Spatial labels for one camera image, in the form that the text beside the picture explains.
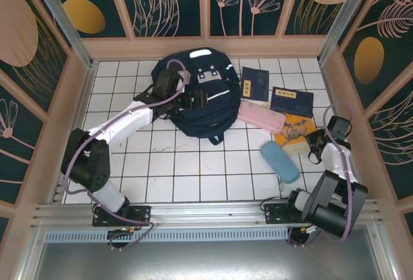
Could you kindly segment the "orange illustrated book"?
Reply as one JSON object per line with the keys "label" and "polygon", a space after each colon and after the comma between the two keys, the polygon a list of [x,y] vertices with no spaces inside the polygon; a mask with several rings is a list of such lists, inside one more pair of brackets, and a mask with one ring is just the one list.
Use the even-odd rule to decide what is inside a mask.
{"label": "orange illustrated book", "polygon": [[298,115],[285,115],[286,120],[281,132],[272,133],[273,140],[288,156],[308,152],[310,147],[305,136],[317,130],[313,119]]}

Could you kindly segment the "navy blue backpack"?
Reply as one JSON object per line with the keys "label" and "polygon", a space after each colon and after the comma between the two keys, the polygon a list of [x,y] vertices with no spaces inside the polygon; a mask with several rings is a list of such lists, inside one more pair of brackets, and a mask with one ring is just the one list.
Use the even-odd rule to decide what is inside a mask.
{"label": "navy blue backpack", "polygon": [[202,90],[207,93],[203,108],[179,109],[167,113],[185,135],[208,139],[213,145],[224,140],[224,132],[237,119],[241,90],[237,73],[228,56],[213,48],[195,48],[169,55],[157,62],[151,72],[156,82],[162,70],[169,68],[191,73],[184,91]]}

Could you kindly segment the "light blue glasses case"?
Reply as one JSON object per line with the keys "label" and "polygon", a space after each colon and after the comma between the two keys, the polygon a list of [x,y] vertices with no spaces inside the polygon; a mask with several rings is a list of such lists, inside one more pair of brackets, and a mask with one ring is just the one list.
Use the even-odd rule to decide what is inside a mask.
{"label": "light blue glasses case", "polygon": [[266,163],[280,177],[282,182],[291,184],[299,178],[300,171],[297,166],[277,143],[273,141],[265,143],[261,147],[260,153]]}

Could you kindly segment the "pink pencil case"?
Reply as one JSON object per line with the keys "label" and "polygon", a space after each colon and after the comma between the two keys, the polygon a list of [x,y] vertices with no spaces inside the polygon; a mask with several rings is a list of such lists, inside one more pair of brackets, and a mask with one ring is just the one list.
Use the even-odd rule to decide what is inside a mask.
{"label": "pink pencil case", "polygon": [[286,116],[279,112],[249,101],[242,101],[237,118],[260,129],[279,134],[285,124]]}

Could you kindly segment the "grey metal sheet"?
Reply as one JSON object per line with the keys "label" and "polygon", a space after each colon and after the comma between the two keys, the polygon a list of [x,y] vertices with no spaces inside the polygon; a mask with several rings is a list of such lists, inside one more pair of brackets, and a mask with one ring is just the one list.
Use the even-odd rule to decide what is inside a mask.
{"label": "grey metal sheet", "polygon": [[141,243],[124,253],[104,244],[48,244],[35,280],[392,280],[364,232],[335,245],[285,241]]}

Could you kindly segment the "wall panel pink fern leaves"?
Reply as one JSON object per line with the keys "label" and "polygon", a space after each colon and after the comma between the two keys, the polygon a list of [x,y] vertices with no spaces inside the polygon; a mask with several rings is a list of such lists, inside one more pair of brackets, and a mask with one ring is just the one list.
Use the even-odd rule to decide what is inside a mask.
{"label": "wall panel pink fern leaves", "polygon": [[413,196],[413,78],[368,121],[397,199]]}

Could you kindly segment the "wall panel oval pink fern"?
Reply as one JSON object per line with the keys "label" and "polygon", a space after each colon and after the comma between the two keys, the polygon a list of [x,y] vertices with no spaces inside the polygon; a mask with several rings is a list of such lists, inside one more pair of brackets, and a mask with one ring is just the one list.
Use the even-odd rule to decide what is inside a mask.
{"label": "wall panel oval pink fern", "polygon": [[374,0],[343,57],[367,108],[413,62],[413,0]]}

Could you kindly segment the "wall panel three pink flowers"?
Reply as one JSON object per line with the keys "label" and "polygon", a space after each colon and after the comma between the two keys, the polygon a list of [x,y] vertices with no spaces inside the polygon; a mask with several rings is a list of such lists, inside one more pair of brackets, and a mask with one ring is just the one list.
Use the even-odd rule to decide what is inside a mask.
{"label": "wall panel three pink flowers", "polygon": [[210,0],[210,35],[274,35],[284,4],[285,0]]}

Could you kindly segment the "wall panel golden oval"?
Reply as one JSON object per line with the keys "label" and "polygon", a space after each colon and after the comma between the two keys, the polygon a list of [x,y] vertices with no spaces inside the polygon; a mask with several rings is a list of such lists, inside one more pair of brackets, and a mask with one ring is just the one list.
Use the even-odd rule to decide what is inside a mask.
{"label": "wall panel golden oval", "polygon": [[59,0],[83,39],[131,38],[122,0]]}

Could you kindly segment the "aluminium corner post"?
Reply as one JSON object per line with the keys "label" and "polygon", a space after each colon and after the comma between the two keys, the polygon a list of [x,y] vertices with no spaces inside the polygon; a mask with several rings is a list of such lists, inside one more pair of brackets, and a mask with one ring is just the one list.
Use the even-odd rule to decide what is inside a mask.
{"label": "aluminium corner post", "polygon": [[62,2],[60,0],[44,0],[47,7],[53,13],[58,25],[61,27],[66,38],[72,45],[72,48],[76,52],[77,56],[80,58],[81,62],[85,65],[87,69],[92,67],[93,59],[88,53],[85,45],[82,42],[78,31],[72,24],[68,14],[66,13]]}
{"label": "aluminium corner post", "polygon": [[362,0],[344,1],[317,56],[320,67],[324,66],[324,64],[328,61],[328,58],[336,47],[339,38],[349,24],[361,1]]}

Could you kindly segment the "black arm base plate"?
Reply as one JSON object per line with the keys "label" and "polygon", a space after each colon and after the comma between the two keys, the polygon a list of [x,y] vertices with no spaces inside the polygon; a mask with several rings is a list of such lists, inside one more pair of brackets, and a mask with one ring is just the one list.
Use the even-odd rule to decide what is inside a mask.
{"label": "black arm base plate", "polygon": [[[131,221],[142,221],[144,226],[148,226],[150,220],[150,206],[128,206],[121,207],[117,215]],[[110,226],[137,226],[136,223],[122,221],[109,213],[100,206],[93,209],[92,226],[93,227],[110,227]]]}
{"label": "black arm base plate", "polygon": [[295,225],[302,223],[301,212],[286,203],[264,204],[265,221],[268,225]]}

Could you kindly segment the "long aluminium mounting rail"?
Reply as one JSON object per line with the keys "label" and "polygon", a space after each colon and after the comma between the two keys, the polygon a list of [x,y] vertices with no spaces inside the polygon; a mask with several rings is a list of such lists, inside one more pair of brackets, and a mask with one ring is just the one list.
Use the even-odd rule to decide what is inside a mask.
{"label": "long aluminium mounting rail", "polygon": [[[38,205],[30,228],[64,230],[90,228],[92,204]],[[150,221],[159,229],[263,227],[265,214],[258,201],[221,203],[154,203]]]}

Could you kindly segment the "wall panel disc gold lines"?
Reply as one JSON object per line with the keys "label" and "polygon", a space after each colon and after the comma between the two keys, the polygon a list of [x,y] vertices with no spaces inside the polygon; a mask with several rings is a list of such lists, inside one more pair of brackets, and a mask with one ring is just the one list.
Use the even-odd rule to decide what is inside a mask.
{"label": "wall panel disc gold lines", "polygon": [[31,0],[0,0],[0,70],[45,112],[67,57]]}

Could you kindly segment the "wall panel single pink flower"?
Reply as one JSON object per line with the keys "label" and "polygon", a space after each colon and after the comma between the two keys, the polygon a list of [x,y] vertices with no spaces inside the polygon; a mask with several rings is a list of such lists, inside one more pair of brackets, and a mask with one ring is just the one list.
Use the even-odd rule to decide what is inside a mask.
{"label": "wall panel single pink flower", "polygon": [[0,203],[15,206],[33,166],[46,115],[0,69]]}

